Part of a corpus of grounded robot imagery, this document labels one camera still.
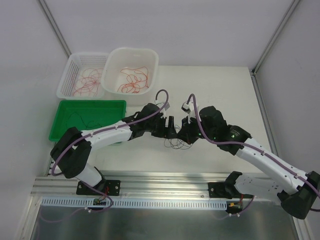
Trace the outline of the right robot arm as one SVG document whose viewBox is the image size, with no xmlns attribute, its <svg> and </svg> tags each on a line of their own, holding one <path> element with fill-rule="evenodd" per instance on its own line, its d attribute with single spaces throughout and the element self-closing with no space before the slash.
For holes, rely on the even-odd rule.
<svg viewBox="0 0 320 240">
<path fill-rule="evenodd" d="M 190 103 L 181 109 L 188 115 L 182 119 L 178 138 L 188 144 L 198 139 L 213 142 L 221 150 L 252 164 L 269 179 L 257 179 L 233 171 L 224 181 L 219 194 L 232 199 L 239 194 L 252 195 L 279 204 L 291 216 L 304 220 L 313 210 L 320 195 L 320 175 L 305 172 L 285 162 L 259 144 L 243 128 L 227 124 L 214 106 L 197 110 Z"/>
</svg>

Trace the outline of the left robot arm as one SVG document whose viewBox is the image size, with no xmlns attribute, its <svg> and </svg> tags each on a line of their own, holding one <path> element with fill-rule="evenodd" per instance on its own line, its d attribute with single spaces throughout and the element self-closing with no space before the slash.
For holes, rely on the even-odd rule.
<svg viewBox="0 0 320 240">
<path fill-rule="evenodd" d="M 151 133 L 156 138 L 169 139 L 176 136 L 175 126 L 166 127 L 166 110 L 169 103 L 148 103 L 141 111 L 120 121 L 94 130 L 80 131 L 69 128 L 50 152 L 61 175 L 76 178 L 85 183 L 95 195 L 105 189 L 106 179 L 96 167 L 88 163 L 91 151 L 115 143 L 127 142 Z"/>
</svg>

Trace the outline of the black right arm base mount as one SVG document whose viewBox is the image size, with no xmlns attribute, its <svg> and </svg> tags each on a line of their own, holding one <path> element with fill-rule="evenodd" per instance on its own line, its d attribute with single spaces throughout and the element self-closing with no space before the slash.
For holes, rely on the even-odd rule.
<svg viewBox="0 0 320 240">
<path fill-rule="evenodd" d="M 241 198 L 241 194 L 232 184 L 228 184 L 225 182 L 208 182 L 207 186 L 210 198 Z"/>
</svg>

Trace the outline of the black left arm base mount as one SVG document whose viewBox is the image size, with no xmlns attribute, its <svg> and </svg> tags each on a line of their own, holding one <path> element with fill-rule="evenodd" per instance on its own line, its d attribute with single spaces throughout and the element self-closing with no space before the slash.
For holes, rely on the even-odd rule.
<svg viewBox="0 0 320 240">
<path fill-rule="evenodd" d="M 102 179 L 97 185 L 88 187 L 83 182 L 79 182 L 76 189 L 76 195 L 79 196 L 98 196 L 102 193 L 108 196 L 119 196 L 121 189 L 120 180 Z"/>
</svg>

